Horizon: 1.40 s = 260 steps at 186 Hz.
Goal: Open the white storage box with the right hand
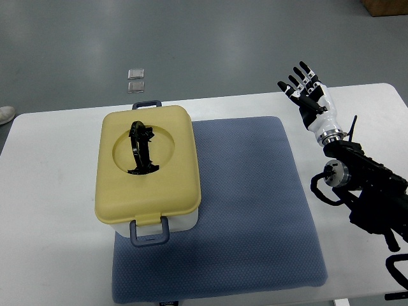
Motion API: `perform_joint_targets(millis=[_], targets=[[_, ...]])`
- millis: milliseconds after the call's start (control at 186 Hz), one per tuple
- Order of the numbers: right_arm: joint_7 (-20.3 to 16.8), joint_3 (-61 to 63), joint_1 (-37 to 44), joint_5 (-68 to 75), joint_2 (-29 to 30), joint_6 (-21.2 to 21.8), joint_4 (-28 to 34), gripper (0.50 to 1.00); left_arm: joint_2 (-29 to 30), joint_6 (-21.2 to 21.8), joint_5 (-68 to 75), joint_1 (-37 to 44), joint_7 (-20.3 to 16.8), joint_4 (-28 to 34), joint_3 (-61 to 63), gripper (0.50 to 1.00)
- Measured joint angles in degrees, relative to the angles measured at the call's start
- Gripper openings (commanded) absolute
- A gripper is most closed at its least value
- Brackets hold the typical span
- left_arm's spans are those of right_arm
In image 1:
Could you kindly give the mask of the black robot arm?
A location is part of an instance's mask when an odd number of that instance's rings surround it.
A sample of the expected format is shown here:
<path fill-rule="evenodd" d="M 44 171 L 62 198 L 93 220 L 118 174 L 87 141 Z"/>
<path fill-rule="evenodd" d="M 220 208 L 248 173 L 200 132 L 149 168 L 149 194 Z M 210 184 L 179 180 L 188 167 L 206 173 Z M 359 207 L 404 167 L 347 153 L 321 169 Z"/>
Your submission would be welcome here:
<path fill-rule="evenodd" d="M 310 190 L 326 204 L 345 205 L 350 223 L 382 235 L 388 249 L 397 252 L 394 234 L 407 240 L 407 180 L 366 156 L 352 141 L 353 127 L 323 139 L 323 152 L 331 160 L 312 177 Z"/>

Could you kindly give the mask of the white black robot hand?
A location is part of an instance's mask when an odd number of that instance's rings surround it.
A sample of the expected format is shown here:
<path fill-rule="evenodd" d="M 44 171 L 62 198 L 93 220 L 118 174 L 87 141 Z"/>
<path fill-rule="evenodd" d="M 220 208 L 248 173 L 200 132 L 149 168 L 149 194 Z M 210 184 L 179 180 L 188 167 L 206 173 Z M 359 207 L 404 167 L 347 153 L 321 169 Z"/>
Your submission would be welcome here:
<path fill-rule="evenodd" d="M 288 76 L 290 84 L 280 81 L 280 90 L 298 108 L 305 128 L 312 132 L 322 147 L 343 140 L 347 133 L 337 122 L 333 98 L 318 75 L 303 61 L 293 68 L 295 76 Z"/>

